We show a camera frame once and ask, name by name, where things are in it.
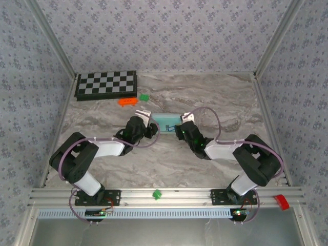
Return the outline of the teal paper box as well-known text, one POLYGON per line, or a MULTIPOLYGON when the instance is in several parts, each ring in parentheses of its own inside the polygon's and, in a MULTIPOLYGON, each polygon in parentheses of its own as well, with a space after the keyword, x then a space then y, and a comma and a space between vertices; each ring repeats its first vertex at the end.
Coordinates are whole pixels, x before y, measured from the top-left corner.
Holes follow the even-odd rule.
POLYGON ((155 122, 160 134, 175 134, 175 126, 181 124, 181 116, 175 113, 152 113, 151 123, 155 122))

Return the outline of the orange plastic toy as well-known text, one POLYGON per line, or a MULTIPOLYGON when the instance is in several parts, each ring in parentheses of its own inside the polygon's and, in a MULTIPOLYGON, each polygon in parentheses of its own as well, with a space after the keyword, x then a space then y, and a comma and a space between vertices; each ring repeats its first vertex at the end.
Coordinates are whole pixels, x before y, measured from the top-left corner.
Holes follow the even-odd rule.
POLYGON ((121 106, 121 107, 125 107, 125 106, 135 106, 137 103, 139 102, 138 98, 136 97, 131 97, 131 98, 121 98, 117 101, 117 103, 121 106))

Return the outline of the black and white chessboard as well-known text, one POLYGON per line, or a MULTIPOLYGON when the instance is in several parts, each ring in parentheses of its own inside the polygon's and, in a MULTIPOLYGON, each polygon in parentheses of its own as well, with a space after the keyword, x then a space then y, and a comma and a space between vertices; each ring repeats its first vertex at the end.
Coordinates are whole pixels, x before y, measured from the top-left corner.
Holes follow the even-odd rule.
POLYGON ((78 101, 137 97, 136 71, 81 73, 76 78, 78 101))

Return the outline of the grey metal panel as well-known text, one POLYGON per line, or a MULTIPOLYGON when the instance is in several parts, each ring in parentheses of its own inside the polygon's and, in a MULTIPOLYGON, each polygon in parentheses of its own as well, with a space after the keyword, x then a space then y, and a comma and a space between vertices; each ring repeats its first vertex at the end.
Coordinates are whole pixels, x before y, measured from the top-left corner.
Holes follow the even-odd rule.
POLYGON ((305 246, 291 220, 237 225, 228 219, 40 219, 29 246, 305 246))

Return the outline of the red plastic object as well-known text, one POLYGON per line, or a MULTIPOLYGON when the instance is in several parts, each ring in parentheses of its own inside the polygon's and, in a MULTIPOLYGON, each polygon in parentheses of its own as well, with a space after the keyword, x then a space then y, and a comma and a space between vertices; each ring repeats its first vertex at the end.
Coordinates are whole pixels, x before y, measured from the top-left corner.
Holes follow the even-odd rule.
POLYGON ((290 208, 290 205, 284 195, 275 195, 274 199, 282 211, 288 210, 290 208))

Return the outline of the aluminium mounting rail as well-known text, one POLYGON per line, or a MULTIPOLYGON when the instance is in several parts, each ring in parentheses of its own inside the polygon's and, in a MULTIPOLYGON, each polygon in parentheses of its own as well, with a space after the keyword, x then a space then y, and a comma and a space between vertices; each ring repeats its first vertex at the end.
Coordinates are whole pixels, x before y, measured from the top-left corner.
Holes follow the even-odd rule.
MULTIPOLYGON (((154 188, 122 188, 120 205, 116 208, 209 208, 213 207, 210 191, 215 188, 160 188, 160 199, 152 197, 154 188)), ((263 208, 278 207, 275 195, 282 194, 290 207, 306 204, 300 187, 266 187, 256 191, 258 204, 263 208)), ((76 206, 76 195, 70 189, 33 189, 28 200, 28 206, 37 208, 67 208, 70 204, 76 206)), ((245 207, 256 208, 257 205, 246 204, 245 207)), ((223 208, 239 208, 241 206, 218 206, 223 208)))

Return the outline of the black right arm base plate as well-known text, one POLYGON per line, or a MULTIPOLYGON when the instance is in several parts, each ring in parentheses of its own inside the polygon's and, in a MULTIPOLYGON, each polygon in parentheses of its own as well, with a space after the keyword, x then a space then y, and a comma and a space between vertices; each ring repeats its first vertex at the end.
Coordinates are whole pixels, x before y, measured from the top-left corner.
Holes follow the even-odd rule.
POLYGON ((238 195, 233 190, 212 189, 210 198, 214 206, 241 206, 244 202, 249 205, 258 204, 255 191, 248 191, 245 195, 238 195))

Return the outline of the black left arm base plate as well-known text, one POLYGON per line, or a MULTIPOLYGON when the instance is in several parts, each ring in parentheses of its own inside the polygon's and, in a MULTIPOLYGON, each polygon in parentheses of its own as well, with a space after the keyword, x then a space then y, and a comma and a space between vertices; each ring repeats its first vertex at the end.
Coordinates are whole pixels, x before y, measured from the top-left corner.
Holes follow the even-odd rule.
POLYGON ((121 199, 121 190, 100 189, 94 196, 89 196, 84 191, 78 191, 76 194, 76 206, 119 206, 121 199))

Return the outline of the aluminium side rail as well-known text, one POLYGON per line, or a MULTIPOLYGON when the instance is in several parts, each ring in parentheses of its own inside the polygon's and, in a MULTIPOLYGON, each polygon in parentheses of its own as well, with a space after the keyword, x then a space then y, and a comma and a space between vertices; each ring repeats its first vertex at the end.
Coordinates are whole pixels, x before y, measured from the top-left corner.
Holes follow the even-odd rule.
POLYGON ((257 96, 259 107, 262 112, 264 125, 270 141, 270 146, 273 148, 274 151, 276 151, 280 155, 284 163, 284 171, 278 177, 279 180, 276 181, 276 183, 277 184, 280 183, 282 186, 293 186, 293 182, 288 170, 288 162, 285 160, 285 156, 276 132, 276 128, 274 126, 271 112, 268 103, 265 99, 265 94, 262 89, 262 85, 254 74, 251 74, 251 80, 253 82, 255 94, 257 96))
POLYGON ((56 150, 56 145, 57 145, 58 139, 60 137, 60 133, 61 133, 61 130, 62 130, 62 126, 63 126, 65 114, 66 114, 66 111, 67 111, 67 107, 68 107, 68 104, 70 102, 70 98, 72 96, 72 92, 73 92, 73 90, 74 90, 74 88, 76 86, 76 78, 77 78, 77 74, 75 74, 75 76, 71 80, 71 85, 69 87, 67 97, 65 99, 63 108, 60 111, 60 118, 59 118, 59 120, 57 121, 57 123, 55 125, 56 126, 56 128, 55 128, 55 135, 54 135, 54 138, 53 138, 53 140, 51 142, 52 145, 51 145, 49 154, 45 158, 45 166, 43 168, 43 174, 42 174, 41 180, 40 180, 40 182, 38 184, 38 188, 44 188, 45 185, 46 185, 47 177, 48 177, 48 173, 49 173, 49 169, 50 169, 49 160, 50 160, 50 157, 52 156, 52 154, 56 150))

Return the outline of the aluminium frame post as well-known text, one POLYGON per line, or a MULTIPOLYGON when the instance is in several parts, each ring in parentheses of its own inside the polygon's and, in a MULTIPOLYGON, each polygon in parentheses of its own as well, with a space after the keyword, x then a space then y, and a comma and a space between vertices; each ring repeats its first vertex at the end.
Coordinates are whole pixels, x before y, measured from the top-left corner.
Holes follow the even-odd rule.
POLYGON ((58 38, 56 37, 54 31, 52 30, 46 16, 44 15, 41 7, 39 6, 36 0, 24 0, 32 15, 34 16, 36 22, 41 28, 43 34, 48 40, 48 43, 52 47, 55 55, 59 59, 59 62, 63 66, 63 69, 71 77, 75 77, 74 69, 69 62, 68 57, 66 56, 61 44, 59 43, 58 38))
POLYGON ((296 15, 304 2, 305 0, 290 1, 285 13, 279 21, 278 26, 269 41, 269 44, 267 45, 260 61, 258 62, 256 69, 254 70, 254 76, 257 80, 263 76, 264 71, 272 60, 275 52, 277 51, 279 45, 281 44, 283 38, 285 37, 288 29, 296 18, 296 15))

